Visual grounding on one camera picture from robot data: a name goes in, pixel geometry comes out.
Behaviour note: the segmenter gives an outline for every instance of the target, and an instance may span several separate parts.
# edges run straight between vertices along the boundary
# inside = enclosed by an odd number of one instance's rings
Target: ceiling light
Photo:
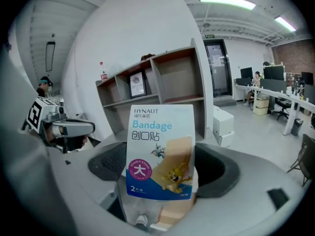
[[[286,20],[284,20],[282,17],[276,18],[276,21],[282,24],[289,31],[296,31],[296,29],[292,25],[290,25]]]
[[[254,4],[252,2],[245,1],[245,0],[200,0],[200,1],[201,2],[225,3],[225,4],[243,7],[243,8],[248,9],[248,10],[252,10],[256,6],[256,4]]]
[[[55,42],[47,42],[46,45],[46,72],[53,70],[53,58],[55,50]]]

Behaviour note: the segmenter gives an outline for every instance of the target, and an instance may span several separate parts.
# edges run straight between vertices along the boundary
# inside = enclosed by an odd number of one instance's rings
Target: computer monitor
[[[284,80],[283,66],[268,66],[264,67],[264,78],[269,80]]]
[[[301,78],[304,80],[305,84],[307,85],[312,86],[314,84],[313,73],[301,72]]]
[[[304,100],[309,99],[309,102],[315,104],[315,87],[310,85],[305,85],[304,88]]]
[[[261,79],[260,80],[260,87],[264,89],[269,89],[275,92],[286,92],[286,81],[280,80],[269,80],[269,79]]]
[[[241,69],[241,78],[243,78],[243,79],[245,79],[245,78],[253,79],[252,68],[248,67],[248,68]]]
[[[252,85],[252,79],[250,78],[237,78],[236,84],[239,86],[251,86]]]

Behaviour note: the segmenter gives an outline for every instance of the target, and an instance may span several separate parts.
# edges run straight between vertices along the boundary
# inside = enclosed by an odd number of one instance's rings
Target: desk
[[[255,88],[255,87],[248,87],[248,86],[240,86],[240,85],[234,85],[234,87],[238,90],[254,90],[254,106],[253,106],[253,109],[255,109],[256,105],[256,99],[257,99],[257,93],[260,92],[260,93],[263,93],[263,94],[266,94],[266,95],[269,95],[269,96],[272,96],[272,97],[275,97],[275,98],[284,98],[284,99],[287,99],[287,100],[290,100],[292,101],[292,104],[291,104],[291,109],[290,109],[290,115],[289,115],[289,118],[287,120],[287,123],[285,125],[285,128],[284,128],[284,131],[283,131],[283,135],[287,135],[290,133],[292,127],[293,127],[293,124],[294,124],[294,120],[297,116],[297,113],[299,112],[300,110],[300,107],[302,108],[305,108],[309,111],[311,111],[312,113],[315,113],[315,105],[310,103],[310,102],[307,102],[305,100],[301,100],[293,95],[286,95],[285,93],[281,93],[281,92],[275,92],[275,91],[271,91],[271,90],[268,90],[268,89],[263,89],[263,88]],[[298,104],[298,107],[297,109],[295,110],[294,109],[294,105],[295,103]]]

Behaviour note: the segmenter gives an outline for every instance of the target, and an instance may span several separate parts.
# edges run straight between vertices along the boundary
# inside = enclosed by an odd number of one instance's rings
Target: purple circle label
[[[128,167],[130,175],[138,180],[145,181],[151,177],[152,168],[149,163],[142,159],[134,159],[129,163]]]

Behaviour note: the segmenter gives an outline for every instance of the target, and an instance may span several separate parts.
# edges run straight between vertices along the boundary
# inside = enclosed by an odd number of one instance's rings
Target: white wall
[[[227,56],[231,68],[232,84],[234,79],[241,77],[241,69],[252,67],[253,74],[256,71],[263,72],[262,64],[265,61],[273,61],[271,48],[246,41],[224,40]],[[233,99],[243,99],[243,92],[235,91],[233,87]]]
[[[22,75],[22,77],[30,84],[30,80],[25,72],[25,69],[22,64],[22,60],[20,57],[20,52],[18,49],[18,43],[16,40],[16,22],[15,20],[13,21],[9,31],[8,31],[8,41],[9,44],[11,45],[11,50],[9,50],[9,57],[10,60],[12,61],[12,64],[17,68],[19,73]]]
[[[106,0],[86,21],[69,53],[62,78],[67,111],[81,108],[95,123],[94,138],[105,139],[112,131],[95,86],[100,79],[99,63],[102,61],[109,75],[113,75],[148,53],[190,46],[191,38],[195,38],[200,54],[209,110],[207,127],[212,129],[213,98],[207,54],[184,0]]]

